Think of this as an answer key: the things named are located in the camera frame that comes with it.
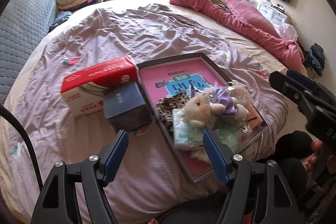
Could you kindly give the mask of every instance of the red and white box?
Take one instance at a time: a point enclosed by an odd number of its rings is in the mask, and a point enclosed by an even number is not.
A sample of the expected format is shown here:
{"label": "red and white box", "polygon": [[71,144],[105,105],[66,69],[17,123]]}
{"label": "red and white box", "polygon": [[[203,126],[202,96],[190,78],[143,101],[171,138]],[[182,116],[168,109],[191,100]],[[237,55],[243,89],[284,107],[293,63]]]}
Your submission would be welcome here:
{"label": "red and white box", "polygon": [[103,109],[103,91],[128,81],[138,83],[138,68],[128,56],[112,59],[64,77],[61,95],[75,117]]}

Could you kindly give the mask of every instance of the screw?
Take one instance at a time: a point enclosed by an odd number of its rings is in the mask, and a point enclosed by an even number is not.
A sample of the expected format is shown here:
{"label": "screw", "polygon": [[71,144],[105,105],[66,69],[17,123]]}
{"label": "screw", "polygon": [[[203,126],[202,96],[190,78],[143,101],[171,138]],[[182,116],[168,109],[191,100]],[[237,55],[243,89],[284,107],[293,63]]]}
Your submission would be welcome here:
{"label": "screw", "polygon": [[268,165],[274,167],[277,165],[277,162],[275,160],[269,160]]}
{"label": "screw", "polygon": [[233,156],[234,160],[236,161],[241,161],[243,159],[243,156],[239,155],[239,154],[236,154]]}
{"label": "screw", "polygon": [[56,167],[61,167],[62,165],[63,165],[63,162],[61,160],[55,163]]}
{"label": "screw", "polygon": [[97,155],[91,155],[90,157],[89,157],[89,160],[90,161],[96,161],[98,159],[98,156]]}

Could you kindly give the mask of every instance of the blue label on book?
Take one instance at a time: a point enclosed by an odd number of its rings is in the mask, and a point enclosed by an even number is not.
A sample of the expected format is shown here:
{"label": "blue label on book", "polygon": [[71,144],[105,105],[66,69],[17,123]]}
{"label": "blue label on book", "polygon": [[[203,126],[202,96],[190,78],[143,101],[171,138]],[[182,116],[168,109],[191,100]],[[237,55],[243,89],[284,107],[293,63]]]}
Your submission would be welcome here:
{"label": "blue label on book", "polygon": [[185,77],[185,75],[175,76],[174,80],[169,81],[167,85],[165,85],[168,94],[174,96],[180,91],[188,92],[189,86],[193,85],[195,88],[199,90],[203,90],[204,88],[209,88],[210,86],[206,83],[206,81],[202,78],[201,75],[188,75],[189,78]]}

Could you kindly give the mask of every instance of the blue box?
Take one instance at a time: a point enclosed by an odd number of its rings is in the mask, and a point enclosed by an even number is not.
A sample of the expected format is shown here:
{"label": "blue box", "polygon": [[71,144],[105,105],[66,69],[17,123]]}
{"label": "blue box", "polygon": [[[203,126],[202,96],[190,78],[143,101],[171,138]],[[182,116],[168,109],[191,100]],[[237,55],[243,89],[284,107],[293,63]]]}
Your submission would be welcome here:
{"label": "blue box", "polygon": [[127,82],[104,92],[104,116],[115,130],[128,133],[152,122],[151,113],[138,85]]}

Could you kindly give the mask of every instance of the dresser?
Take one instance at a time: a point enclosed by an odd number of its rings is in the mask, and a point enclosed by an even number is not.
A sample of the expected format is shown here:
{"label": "dresser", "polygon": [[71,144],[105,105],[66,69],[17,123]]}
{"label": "dresser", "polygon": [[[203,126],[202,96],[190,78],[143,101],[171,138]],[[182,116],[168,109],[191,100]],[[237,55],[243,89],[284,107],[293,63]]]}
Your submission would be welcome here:
{"label": "dresser", "polygon": [[274,22],[275,24],[290,23],[290,19],[284,13],[281,13],[277,9],[259,2],[258,11],[268,19],[268,21]]}

